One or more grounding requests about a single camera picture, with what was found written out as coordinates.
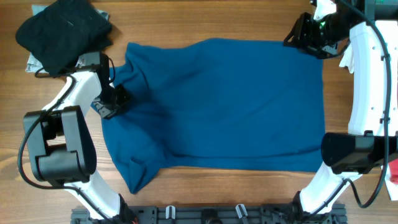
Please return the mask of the blue t-shirt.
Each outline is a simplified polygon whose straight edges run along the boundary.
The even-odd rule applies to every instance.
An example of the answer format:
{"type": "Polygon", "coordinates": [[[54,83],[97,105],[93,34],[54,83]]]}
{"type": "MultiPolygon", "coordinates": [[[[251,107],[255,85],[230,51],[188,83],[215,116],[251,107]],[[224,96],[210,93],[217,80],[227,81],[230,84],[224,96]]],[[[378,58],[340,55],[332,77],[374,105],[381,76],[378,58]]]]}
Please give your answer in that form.
{"type": "Polygon", "coordinates": [[[102,121],[130,193],[163,168],[315,172],[325,134],[323,63],[282,42],[130,43],[110,70],[131,97],[102,121]]]}

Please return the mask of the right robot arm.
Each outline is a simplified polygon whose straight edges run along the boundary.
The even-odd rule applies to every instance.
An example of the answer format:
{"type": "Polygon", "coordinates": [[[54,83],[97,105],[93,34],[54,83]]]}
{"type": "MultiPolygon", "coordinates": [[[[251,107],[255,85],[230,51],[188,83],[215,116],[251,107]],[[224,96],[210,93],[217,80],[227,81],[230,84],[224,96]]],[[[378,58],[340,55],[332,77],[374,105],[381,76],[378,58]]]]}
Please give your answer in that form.
{"type": "Polygon", "coordinates": [[[379,182],[367,202],[378,196],[389,163],[397,158],[397,2],[314,1],[284,39],[319,59],[340,57],[354,75],[353,106],[347,133],[326,133],[322,164],[312,181],[289,205],[289,223],[329,220],[333,204],[347,187],[375,167],[379,182]]]}

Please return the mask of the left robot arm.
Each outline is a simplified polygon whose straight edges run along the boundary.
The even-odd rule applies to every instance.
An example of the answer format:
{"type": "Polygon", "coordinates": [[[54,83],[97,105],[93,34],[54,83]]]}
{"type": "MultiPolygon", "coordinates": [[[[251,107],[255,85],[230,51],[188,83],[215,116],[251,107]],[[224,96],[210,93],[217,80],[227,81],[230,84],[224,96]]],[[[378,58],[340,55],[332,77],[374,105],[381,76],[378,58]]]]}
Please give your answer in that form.
{"type": "Polygon", "coordinates": [[[106,54],[84,57],[83,66],[61,71],[67,82],[51,103],[24,116],[18,157],[28,150],[36,180],[27,177],[21,160],[18,169],[33,187],[71,193],[86,208],[88,223],[136,223],[123,197],[97,171],[96,149],[85,121],[91,107],[103,119],[125,112],[130,96],[122,85],[114,85],[116,72],[106,54]]]}

